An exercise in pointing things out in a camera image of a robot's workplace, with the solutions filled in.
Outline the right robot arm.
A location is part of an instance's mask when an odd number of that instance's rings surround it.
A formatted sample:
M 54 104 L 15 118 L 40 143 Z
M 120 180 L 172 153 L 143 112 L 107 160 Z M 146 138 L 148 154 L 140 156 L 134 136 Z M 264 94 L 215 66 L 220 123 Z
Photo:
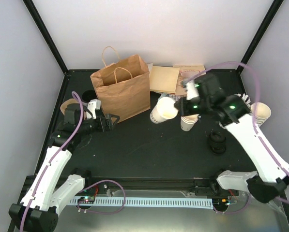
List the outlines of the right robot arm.
M 211 73 L 198 73 L 184 79 L 181 85 L 186 96 L 174 104 L 181 115 L 212 116 L 235 137 L 256 168 L 253 172 L 225 170 L 210 181 L 210 191 L 215 195 L 226 189 L 245 191 L 261 203 L 278 197 L 289 185 L 289 164 L 262 133 L 243 99 L 226 95 L 218 78 Z

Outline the single white paper cup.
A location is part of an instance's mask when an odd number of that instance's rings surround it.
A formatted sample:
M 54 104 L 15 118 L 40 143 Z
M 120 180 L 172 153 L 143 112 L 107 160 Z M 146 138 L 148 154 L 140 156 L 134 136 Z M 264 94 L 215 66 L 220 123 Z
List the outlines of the single white paper cup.
M 151 122 L 159 124 L 175 118 L 178 114 L 178 109 L 174 106 L 174 103 L 175 101 L 170 97 L 163 97 L 158 100 L 150 113 Z

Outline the brown paper bag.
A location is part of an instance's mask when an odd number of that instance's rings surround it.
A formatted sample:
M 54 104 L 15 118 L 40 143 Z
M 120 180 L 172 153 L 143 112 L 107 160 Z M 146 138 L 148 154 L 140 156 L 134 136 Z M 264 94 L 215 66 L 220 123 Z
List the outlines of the brown paper bag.
M 104 115 L 120 117 L 120 122 L 151 108 L 150 77 L 147 63 L 132 55 L 119 59 L 91 74 L 97 99 Z

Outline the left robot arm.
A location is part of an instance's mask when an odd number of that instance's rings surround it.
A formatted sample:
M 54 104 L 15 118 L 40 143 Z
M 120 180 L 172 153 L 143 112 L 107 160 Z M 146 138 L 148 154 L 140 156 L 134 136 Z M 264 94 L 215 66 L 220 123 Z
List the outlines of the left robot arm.
M 67 180 L 56 187 L 61 173 L 81 139 L 93 132 L 113 130 L 120 117 L 113 114 L 97 116 L 98 101 L 87 106 L 72 103 L 64 110 L 64 120 L 52 133 L 44 162 L 26 195 L 9 208 L 15 226 L 27 232 L 52 232 L 65 206 L 80 191 L 90 192 L 93 180 L 90 171 L 75 168 Z

